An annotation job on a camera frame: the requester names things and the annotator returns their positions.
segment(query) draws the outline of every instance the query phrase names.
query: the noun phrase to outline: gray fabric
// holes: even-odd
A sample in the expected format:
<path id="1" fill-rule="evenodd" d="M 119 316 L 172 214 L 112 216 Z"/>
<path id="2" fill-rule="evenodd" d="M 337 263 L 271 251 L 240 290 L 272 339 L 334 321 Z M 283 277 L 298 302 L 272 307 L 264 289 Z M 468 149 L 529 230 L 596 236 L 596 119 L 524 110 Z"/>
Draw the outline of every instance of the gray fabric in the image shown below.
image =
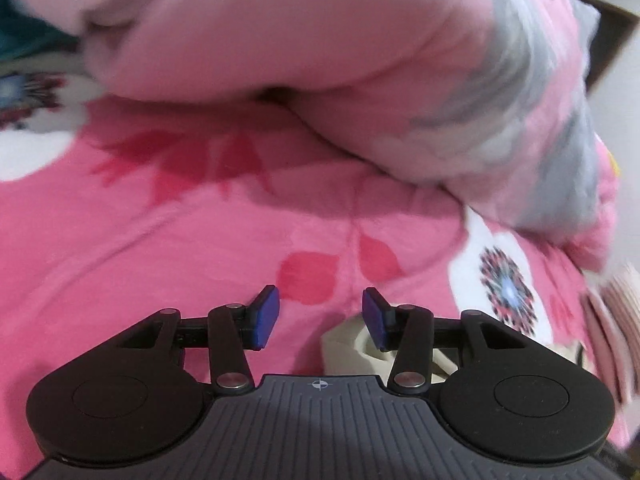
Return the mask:
<path id="1" fill-rule="evenodd" d="M 548 85 L 556 63 L 536 6 L 529 0 L 492 0 L 494 34 L 481 67 L 433 116 L 413 120 L 418 127 L 464 123 L 488 111 L 523 118 Z M 495 132 L 482 132 L 487 138 Z"/>
<path id="2" fill-rule="evenodd" d="M 584 49 L 584 65 L 582 76 L 587 77 L 590 68 L 589 46 L 598 30 L 600 13 L 595 7 L 582 3 L 580 0 L 571 0 L 575 19 L 580 26 L 580 45 Z"/>
<path id="3" fill-rule="evenodd" d="M 553 226 L 548 237 L 560 242 L 576 228 L 587 228 L 594 221 L 598 160 L 586 101 L 582 100 L 553 148 L 540 161 L 538 174 L 528 209 L 519 222 L 522 228 Z"/>

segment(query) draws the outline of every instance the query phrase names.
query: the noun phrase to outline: pink plush fabric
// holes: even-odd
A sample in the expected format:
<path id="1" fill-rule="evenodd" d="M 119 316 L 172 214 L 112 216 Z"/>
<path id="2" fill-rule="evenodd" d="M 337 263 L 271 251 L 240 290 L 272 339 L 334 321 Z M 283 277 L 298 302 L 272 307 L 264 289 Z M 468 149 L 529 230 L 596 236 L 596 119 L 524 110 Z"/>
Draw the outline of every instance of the pink plush fabric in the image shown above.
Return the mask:
<path id="1" fill-rule="evenodd" d="M 583 82 L 597 12 L 577 0 L 21 2 L 82 34 L 114 94 L 203 103 L 287 86 L 337 146 L 554 243 L 587 231 L 577 263 L 604 262 L 592 238 L 609 238 L 613 210 Z"/>
<path id="2" fill-rule="evenodd" d="M 439 187 L 380 173 L 283 108 L 105 97 L 89 103 L 64 150 L 31 164 L 56 135 L 42 131 L 43 113 L 62 120 L 67 110 L 36 111 L 24 130 L 0 134 L 24 159 L 0 172 L 0 471 L 9 478 L 40 459 L 24 407 L 45 374 L 156 310 L 204 316 L 268 283 L 282 312 L 267 349 L 249 355 L 256 378 L 319 374 L 320 336 L 355 314 L 372 284 L 437 316 L 499 317 L 485 265 L 514 271 L 521 330 L 589 347 L 584 280 L 561 250 L 485 221 Z M 206 358 L 187 355 L 200 380 Z"/>
<path id="3" fill-rule="evenodd" d="M 607 385 L 619 406 L 628 406 L 638 389 L 629 344 L 597 292 L 589 291 L 583 297 L 582 304 L 602 382 Z"/>

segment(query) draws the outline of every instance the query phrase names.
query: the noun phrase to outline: pink fleece fabric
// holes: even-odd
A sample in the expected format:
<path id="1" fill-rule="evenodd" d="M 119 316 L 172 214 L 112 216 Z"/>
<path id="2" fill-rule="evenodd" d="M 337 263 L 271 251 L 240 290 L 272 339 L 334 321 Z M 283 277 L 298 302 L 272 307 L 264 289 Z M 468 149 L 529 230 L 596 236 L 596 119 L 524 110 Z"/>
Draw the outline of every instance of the pink fleece fabric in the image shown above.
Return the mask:
<path id="1" fill-rule="evenodd" d="M 612 223 L 583 83 L 597 12 L 577 0 L 21 3 L 82 35 L 113 94 L 210 103 L 286 86 L 332 143 L 406 182 L 441 182 L 485 218 L 554 243 Z"/>
<path id="2" fill-rule="evenodd" d="M 485 221 L 440 187 L 380 173 L 283 108 L 105 97 L 86 111 L 66 151 L 0 182 L 0 471 L 9 478 L 41 459 L 24 416 L 40 378 L 156 310 L 204 316 L 268 283 L 282 310 L 268 347 L 248 356 L 257 379 L 321 373 L 320 336 L 359 311 L 369 285 L 437 316 L 491 314 L 487 250 L 517 269 L 534 338 L 590 346 L 584 280 L 561 250 Z M 39 112 L 12 135 L 46 142 L 54 133 L 30 133 L 36 124 Z M 187 355 L 200 380 L 206 359 Z"/>

